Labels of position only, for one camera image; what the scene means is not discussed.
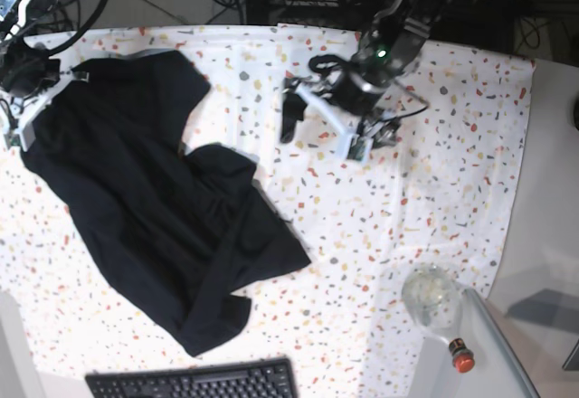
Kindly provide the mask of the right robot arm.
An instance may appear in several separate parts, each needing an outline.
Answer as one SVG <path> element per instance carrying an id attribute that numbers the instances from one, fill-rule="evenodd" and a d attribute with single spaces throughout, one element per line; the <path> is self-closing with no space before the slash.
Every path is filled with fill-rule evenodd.
<path id="1" fill-rule="evenodd" d="M 25 41 L 42 19 L 65 8 L 65 1 L 1 0 L 1 143 L 6 148 L 28 151 L 35 141 L 33 122 L 41 111 L 69 83 L 87 79 L 83 72 L 63 72 L 57 56 L 84 36 L 109 0 L 99 0 L 85 23 L 53 48 Z"/>

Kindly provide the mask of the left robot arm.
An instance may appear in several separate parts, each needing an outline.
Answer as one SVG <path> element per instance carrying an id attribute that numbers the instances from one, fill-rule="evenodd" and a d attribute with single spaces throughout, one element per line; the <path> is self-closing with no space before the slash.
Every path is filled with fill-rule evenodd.
<path id="1" fill-rule="evenodd" d="M 365 162 L 372 150 L 393 147 L 406 118 L 383 109 L 379 100 L 391 86 L 430 107 L 423 97 L 399 81 L 417 66 L 422 47 L 451 0 L 388 0 L 362 33 L 357 51 L 348 59 L 337 54 L 312 57 L 316 79 L 287 78 L 282 92 L 280 142 L 288 144 L 306 109 L 313 108 L 337 133 L 337 153 L 345 160 Z"/>

